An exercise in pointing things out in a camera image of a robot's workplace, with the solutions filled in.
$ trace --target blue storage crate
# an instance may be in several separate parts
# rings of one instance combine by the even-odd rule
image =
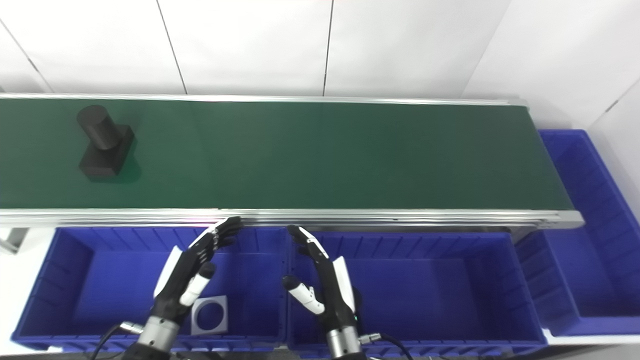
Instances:
[[[56,346],[86,352],[93,351],[100,336],[116,323],[144,324],[172,247],[186,249],[202,230],[59,228],[12,340],[40,350]],[[212,261],[216,273],[202,297],[227,296],[229,332],[191,336],[187,318],[173,349],[267,351],[284,342],[286,292],[280,279],[287,269],[290,242],[284,228],[245,228],[234,245],[217,251]],[[123,351],[137,338],[114,335],[103,351]]]
[[[640,228],[582,130],[540,135],[585,226],[516,246],[541,323],[553,335],[640,334]]]
[[[545,347],[507,233],[314,233],[333,258],[344,256],[362,294],[365,333],[386,332],[415,356],[526,354]],[[292,254],[291,273],[319,285],[311,259]],[[329,357],[315,316],[289,299],[288,346]],[[369,356],[400,356],[379,341]]]

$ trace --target white wall panel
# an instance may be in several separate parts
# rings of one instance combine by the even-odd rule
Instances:
[[[508,4],[338,0],[325,94],[459,97]]]
[[[587,127],[640,76],[640,1],[513,0],[464,97],[521,97],[539,126]]]
[[[587,132],[640,219],[640,81]]]
[[[190,94],[322,94],[331,1],[160,5]]]
[[[2,24],[0,24],[0,91],[50,91]]]
[[[0,1],[56,92],[184,93],[154,0]]]

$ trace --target robotic hand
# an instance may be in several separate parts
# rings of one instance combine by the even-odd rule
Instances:
[[[123,360],[168,360],[169,353],[178,330],[189,314],[194,301],[200,296],[215,272],[210,262],[213,254],[221,247],[231,245],[230,236],[242,227],[240,217],[231,217],[207,228],[187,250],[174,247],[167,259],[156,286],[155,301],[144,327],[124,322],[114,326],[117,329],[140,334],[138,341],[124,353]],[[100,340],[92,358],[95,359],[100,347],[110,333]]]
[[[293,240],[302,245],[298,251],[313,260],[322,284],[324,304],[316,299],[313,288],[307,287],[294,276],[283,277],[282,285],[317,316],[333,359],[366,360],[360,345],[380,338],[358,338],[355,298],[344,258],[341,256],[331,262],[322,245],[308,231],[295,225],[289,225],[287,230]]]

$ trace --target black cable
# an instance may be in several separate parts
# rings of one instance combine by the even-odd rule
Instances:
[[[404,345],[402,345],[402,343],[400,341],[398,341],[396,338],[394,338],[393,336],[389,336],[383,332],[380,333],[380,338],[382,340],[388,341],[391,344],[397,346],[400,348],[400,350],[402,350],[402,352],[404,352],[404,355],[406,356],[407,359],[409,360],[413,360],[413,356],[411,356],[411,354],[409,354],[409,350],[406,349],[406,347],[404,347]]]
[[[120,328],[120,324],[116,324],[114,326],[112,326],[109,331],[105,332],[104,335],[102,335],[102,337],[100,338],[100,341],[98,341],[98,345],[95,346],[95,350],[93,351],[93,353],[91,354],[91,357],[89,357],[89,360],[95,360],[95,358],[98,356],[98,353],[100,352],[100,349],[102,348],[102,346],[104,345],[104,343],[107,342],[107,340],[116,332],[118,331],[118,329]]]

